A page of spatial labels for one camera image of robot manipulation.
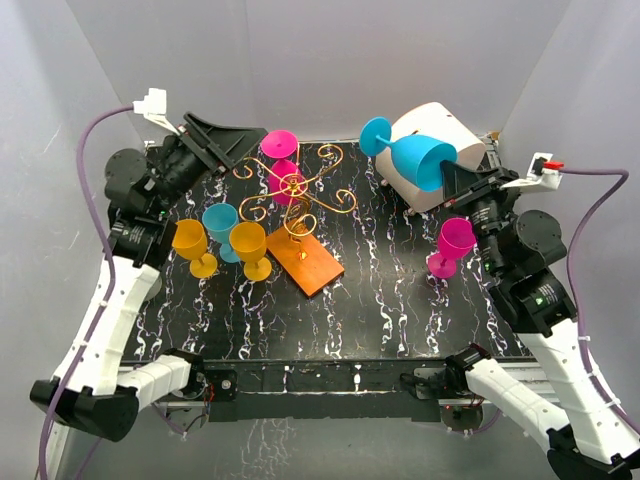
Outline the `pink wine glass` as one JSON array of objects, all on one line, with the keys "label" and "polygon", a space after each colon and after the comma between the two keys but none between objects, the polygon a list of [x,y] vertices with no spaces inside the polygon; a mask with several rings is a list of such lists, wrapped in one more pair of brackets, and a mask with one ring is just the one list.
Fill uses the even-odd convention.
[{"label": "pink wine glass", "polygon": [[466,218],[450,218],[440,229],[437,252],[427,259],[430,273],[440,279],[452,277],[458,261],[465,257],[476,245],[476,237],[471,222]]},{"label": "pink wine glass", "polygon": [[278,192],[285,187],[280,178],[300,173],[299,168],[291,161],[292,155],[298,151],[298,139],[288,130],[274,130],[263,138],[260,148],[266,157],[274,161],[270,166],[274,174],[268,176],[269,192]]}]

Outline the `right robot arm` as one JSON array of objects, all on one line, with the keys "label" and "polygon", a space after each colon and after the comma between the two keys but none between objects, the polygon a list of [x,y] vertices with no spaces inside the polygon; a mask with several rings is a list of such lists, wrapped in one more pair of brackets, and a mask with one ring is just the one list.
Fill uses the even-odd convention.
[{"label": "right robot arm", "polygon": [[470,221],[493,305],[536,358],[552,387],[550,402],[471,345],[446,360],[455,395],[479,395],[533,438],[561,479],[629,479],[639,466],[639,427],[622,409],[589,350],[573,283],[551,270],[571,260],[559,222],[540,210],[516,213],[526,191],[555,190],[566,167],[537,155],[525,177],[498,167],[474,171],[441,164],[445,204]]}]

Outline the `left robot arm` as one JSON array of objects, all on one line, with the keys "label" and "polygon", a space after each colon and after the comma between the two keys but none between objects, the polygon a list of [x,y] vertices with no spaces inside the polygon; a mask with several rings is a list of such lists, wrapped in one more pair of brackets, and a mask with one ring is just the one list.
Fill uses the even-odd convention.
[{"label": "left robot arm", "polygon": [[186,113],[161,145],[122,149],[107,160],[109,228],[99,233],[105,254],[99,280],[64,360],[30,391],[47,421],[118,442],[156,401],[174,392],[186,399],[204,392],[207,376],[198,354],[172,348],[127,373],[120,373],[120,362],[172,249],[177,225],[170,209],[206,176],[230,173],[266,134]]}]

